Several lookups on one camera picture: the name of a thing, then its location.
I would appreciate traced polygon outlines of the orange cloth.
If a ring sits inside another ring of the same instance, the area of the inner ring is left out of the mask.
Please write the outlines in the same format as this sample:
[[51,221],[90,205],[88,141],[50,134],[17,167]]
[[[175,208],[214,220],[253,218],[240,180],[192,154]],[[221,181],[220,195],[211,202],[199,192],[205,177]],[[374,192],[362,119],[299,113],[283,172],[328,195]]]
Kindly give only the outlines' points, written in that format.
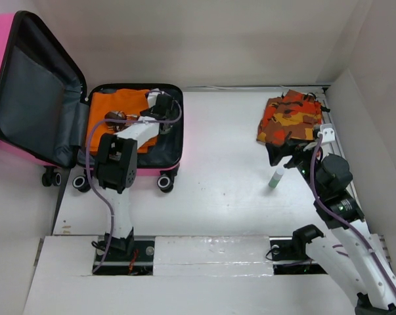
[[[148,100],[145,94],[149,91],[149,89],[119,89],[114,93],[93,93],[90,105],[86,140],[88,140],[88,136],[90,135],[95,124],[98,123],[100,120],[104,119],[105,115],[108,112],[116,111],[123,112],[123,114],[125,115],[139,116],[141,111],[148,109]],[[104,133],[113,134],[114,131],[110,130],[105,123],[102,123],[94,132],[94,135],[92,137],[90,147],[91,154],[97,154],[100,138]],[[155,136],[154,138],[151,138],[150,140],[145,142],[138,149],[138,153],[148,153],[148,149],[156,145],[157,139],[158,137]]]

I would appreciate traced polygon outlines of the orange camouflage shorts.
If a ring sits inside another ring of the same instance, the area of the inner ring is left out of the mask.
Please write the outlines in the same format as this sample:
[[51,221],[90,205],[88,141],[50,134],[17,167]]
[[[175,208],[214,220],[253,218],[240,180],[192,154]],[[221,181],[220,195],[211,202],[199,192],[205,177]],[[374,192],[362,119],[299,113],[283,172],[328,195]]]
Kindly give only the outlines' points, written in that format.
[[282,146],[288,140],[312,141],[314,129],[322,124],[324,112],[329,109],[315,94],[289,90],[268,99],[256,140],[275,146]]

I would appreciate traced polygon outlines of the brown over-ear headphones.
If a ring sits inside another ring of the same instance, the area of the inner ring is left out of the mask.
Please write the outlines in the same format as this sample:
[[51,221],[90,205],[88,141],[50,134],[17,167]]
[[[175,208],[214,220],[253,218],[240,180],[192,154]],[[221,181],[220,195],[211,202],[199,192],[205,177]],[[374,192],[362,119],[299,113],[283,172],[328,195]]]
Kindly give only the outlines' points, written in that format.
[[123,111],[110,111],[105,115],[106,124],[116,125],[118,121],[138,120],[139,116],[136,114],[125,114]]

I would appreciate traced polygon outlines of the pink hard-shell suitcase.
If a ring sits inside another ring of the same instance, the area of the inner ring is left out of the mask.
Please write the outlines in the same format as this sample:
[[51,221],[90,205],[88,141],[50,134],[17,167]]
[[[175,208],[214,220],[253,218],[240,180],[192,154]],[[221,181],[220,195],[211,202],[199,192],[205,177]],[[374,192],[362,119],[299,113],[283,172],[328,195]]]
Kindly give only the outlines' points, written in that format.
[[157,177],[158,188],[172,191],[183,153],[184,111],[180,88],[164,83],[110,83],[92,90],[58,39],[38,15],[28,11],[0,14],[0,144],[44,166],[42,184],[60,186],[61,170],[75,166],[80,192],[90,189],[96,156],[86,165],[87,126],[93,93],[119,89],[159,89],[176,98],[182,117],[158,134],[148,153],[137,150],[137,175]]

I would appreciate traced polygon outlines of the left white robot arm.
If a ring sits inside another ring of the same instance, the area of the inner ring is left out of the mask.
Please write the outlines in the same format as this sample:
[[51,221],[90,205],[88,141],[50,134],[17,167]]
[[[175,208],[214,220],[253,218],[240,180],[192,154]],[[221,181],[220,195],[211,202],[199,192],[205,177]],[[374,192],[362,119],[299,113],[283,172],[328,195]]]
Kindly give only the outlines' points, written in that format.
[[[113,134],[101,136],[94,157],[94,174],[102,189],[111,189],[118,195],[128,190],[137,175],[138,148],[158,136],[161,126],[170,127],[181,119],[182,107],[175,98],[164,91],[152,92],[165,103],[157,101],[134,120],[125,114],[110,111],[93,127],[87,142],[86,165],[90,165],[91,139],[97,128],[104,123],[116,130]],[[110,231],[104,235],[106,247],[103,249],[102,260],[109,253],[119,260],[129,259],[134,251],[134,236],[128,208],[122,207],[119,197],[108,201],[95,187],[92,189],[110,210]]]

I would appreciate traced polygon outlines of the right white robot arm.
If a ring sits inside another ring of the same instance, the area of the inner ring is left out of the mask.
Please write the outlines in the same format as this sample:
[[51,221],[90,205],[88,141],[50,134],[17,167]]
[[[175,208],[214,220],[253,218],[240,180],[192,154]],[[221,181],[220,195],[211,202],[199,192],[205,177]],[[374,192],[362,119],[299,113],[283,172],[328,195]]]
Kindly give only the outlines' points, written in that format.
[[309,185],[316,212],[338,243],[308,224],[291,239],[271,243],[265,256],[285,261],[286,268],[317,263],[347,295],[356,314],[396,314],[396,275],[347,190],[353,180],[349,164],[339,155],[325,156],[321,142],[288,140],[283,146],[267,144],[266,149],[272,166],[290,158],[285,168],[296,168]]

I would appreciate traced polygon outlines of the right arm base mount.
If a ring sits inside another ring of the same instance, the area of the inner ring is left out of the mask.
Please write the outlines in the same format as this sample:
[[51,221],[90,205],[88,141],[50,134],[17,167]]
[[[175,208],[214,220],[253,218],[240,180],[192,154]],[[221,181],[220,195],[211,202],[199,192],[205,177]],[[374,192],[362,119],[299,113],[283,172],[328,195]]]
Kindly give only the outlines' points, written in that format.
[[272,263],[275,276],[326,274],[316,261],[294,249],[291,238],[270,238],[269,243],[265,258]]

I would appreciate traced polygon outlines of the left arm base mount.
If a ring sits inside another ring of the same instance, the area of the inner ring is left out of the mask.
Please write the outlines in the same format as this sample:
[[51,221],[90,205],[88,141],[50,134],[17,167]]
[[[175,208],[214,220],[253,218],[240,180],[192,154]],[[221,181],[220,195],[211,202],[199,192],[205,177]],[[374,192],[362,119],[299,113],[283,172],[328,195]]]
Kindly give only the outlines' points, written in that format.
[[115,250],[109,250],[105,261],[99,267],[102,259],[102,245],[96,248],[95,260],[92,273],[95,276],[152,276],[154,268],[155,240],[135,240],[133,251],[128,256],[117,254]]

